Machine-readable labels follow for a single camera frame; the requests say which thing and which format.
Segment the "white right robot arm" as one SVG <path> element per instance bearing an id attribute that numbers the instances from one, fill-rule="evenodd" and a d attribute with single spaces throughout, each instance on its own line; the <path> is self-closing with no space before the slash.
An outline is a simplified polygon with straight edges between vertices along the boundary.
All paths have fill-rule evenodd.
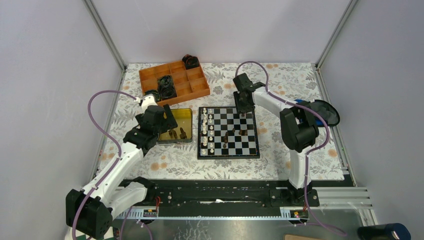
<path id="1" fill-rule="evenodd" d="M 293 206 L 301 205 L 307 199 L 306 192 L 311 190 L 306 153 L 315 145 L 319 136 L 315 116 L 306 110 L 311 107 L 311 103 L 278 99 L 266 91 L 264 83 L 253 83 L 245 73 L 233 78 L 233 83 L 236 87 L 234 101 L 239 114 L 251 112 L 260 106 L 278 117 L 282 141 L 290 150 L 290 186 L 286 198 Z"/>

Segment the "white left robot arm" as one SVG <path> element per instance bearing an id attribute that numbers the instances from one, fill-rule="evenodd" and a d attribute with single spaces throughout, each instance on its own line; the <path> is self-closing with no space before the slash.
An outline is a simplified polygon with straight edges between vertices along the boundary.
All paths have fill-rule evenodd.
<path id="1" fill-rule="evenodd" d="M 123 211 L 135 203 L 148 206 L 154 202 L 152 185 L 141 177 L 122 190 L 116 191 L 116 188 L 131 168 L 157 144 L 160 135 L 178 125 L 167 104 L 145 107 L 136 120 L 137 126 L 123 138 L 118 158 L 82 189 L 72 189 L 66 195 L 65 220 L 70 227 L 69 239 L 76 240 L 77 233 L 84 234 L 88 240 L 101 239 Z"/>

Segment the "brown chess piece in tin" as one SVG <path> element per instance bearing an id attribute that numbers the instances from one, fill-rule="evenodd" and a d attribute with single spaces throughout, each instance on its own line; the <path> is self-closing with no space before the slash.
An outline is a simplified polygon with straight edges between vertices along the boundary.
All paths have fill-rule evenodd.
<path id="1" fill-rule="evenodd" d="M 180 138 L 181 139 L 187 139 L 188 138 L 187 133 L 184 131 L 184 129 L 182 127 L 180 127 L 179 130 L 180 130 L 180 135 L 179 135 Z"/>
<path id="2" fill-rule="evenodd" d="M 169 134 L 169 136 L 170 136 L 171 139 L 177 139 L 178 138 L 176 131 L 173 130 L 173 129 L 170 129 L 168 131 L 168 134 Z"/>

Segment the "black white chess board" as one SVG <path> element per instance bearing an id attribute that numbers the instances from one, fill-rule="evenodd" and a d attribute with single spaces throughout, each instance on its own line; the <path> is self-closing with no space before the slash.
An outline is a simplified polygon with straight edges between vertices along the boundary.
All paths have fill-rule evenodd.
<path id="1" fill-rule="evenodd" d="M 260 157 L 254 111 L 239 113 L 235 106 L 204 106 L 198 113 L 198 160 Z"/>

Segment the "row of white chess pieces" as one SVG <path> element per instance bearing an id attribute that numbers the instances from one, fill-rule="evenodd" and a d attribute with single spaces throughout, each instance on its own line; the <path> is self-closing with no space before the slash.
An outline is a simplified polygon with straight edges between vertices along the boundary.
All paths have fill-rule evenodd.
<path id="1" fill-rule="evenodd" d="M 211 108 L 203 107 L 200 113 L 200 156 L 210 157 L 215 154 L 214 112 Z"/>

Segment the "gold metal tin tray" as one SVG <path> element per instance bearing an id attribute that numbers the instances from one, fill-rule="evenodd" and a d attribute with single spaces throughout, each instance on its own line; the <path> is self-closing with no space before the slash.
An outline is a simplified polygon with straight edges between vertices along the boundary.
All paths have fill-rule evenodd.
<path id="1" fill-rule="evenodd" d="M 158 144 L 188 144 L 193 142 L 193 111 L 190 108 L 174 108 L 171 112 L 176 120 L 177 127 L 172 130 L 176 131 L 177 139 L 171 139 L 167 132 L 160 135 Z M 187 139 L 180 138 L 180 127 L 187 134 Z"/>

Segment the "black roll in tray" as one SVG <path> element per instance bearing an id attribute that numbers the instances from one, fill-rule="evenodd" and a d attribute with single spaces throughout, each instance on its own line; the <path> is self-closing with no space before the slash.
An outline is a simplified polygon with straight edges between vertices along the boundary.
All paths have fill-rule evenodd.
<path id="1" fill-rule="evenodd" d="M 171 75 L 164 75 L 157 80 L 157 91 L 162 100 L 172 99 L 177 96 L 177 91 Z"/>

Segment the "orange compartment organizer tray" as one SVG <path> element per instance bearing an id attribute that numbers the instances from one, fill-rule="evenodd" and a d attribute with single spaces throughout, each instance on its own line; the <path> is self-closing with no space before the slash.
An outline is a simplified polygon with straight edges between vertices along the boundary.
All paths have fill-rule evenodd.
<path id="1" fill-rule="evenodd" d="M 142 93 L 155 92 L 159 97 L 158 79 L 171 75 L 176 90 L 176 97 L 157 102 L 159 106 L 175 105 L 197 98 L 208 96 L 211 93 L 208 81 L 202 67 L 185 69 L 183 62 L 174 61 L 138 71 Z"/>

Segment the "black roll at tray corner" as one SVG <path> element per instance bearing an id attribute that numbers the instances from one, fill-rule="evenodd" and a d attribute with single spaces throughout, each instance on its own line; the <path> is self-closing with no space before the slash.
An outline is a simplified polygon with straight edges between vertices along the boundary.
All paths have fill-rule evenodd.
<path id="1" fill-rule="evenodd" d="M 199 59 L 196 56 L 186 54 L 181 60 L 186 70 L 200 67 Z"/>

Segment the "blue black cloth pouch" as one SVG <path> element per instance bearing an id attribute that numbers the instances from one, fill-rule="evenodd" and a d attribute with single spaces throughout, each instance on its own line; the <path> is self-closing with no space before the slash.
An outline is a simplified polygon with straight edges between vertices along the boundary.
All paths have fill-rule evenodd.
<path id="1" fill-rule="evenodd" d="M 295 102 L 298 105 L 303 105 L 316 112 L 320 117 L 327 123 L 329 127 L 337 126 L 340 123 L 340 115 L 338 111 L 328 102 L 320 99 L 314 101 L 305 101 L 302 99 L 296 99 Z M 304 109 L 292 106 L 290 110 L 293 112 L 294 117 L 298 120 L 299 125 L 306 126 L 304 116 Z"/>

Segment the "dark cylinder bottom right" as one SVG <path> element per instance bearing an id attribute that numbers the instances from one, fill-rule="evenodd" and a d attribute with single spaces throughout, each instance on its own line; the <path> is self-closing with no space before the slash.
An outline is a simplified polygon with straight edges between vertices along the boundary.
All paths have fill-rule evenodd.
<path id="1" fill-rule="evenodd" d="M 357 229 L 361 240 L 411 240 L 411 233 L 402 223 L 361 226 Z"/>

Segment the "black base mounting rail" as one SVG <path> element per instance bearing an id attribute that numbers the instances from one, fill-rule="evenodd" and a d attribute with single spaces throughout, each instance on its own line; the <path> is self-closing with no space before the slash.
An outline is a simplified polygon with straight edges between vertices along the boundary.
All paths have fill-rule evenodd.
<path id="1" fill-rule="evenodd" d="M 296 219 L 295 211 L 319 205 L 315 189 L 288 180 L 152 180 L 146 199 L 120 218 Z"/>

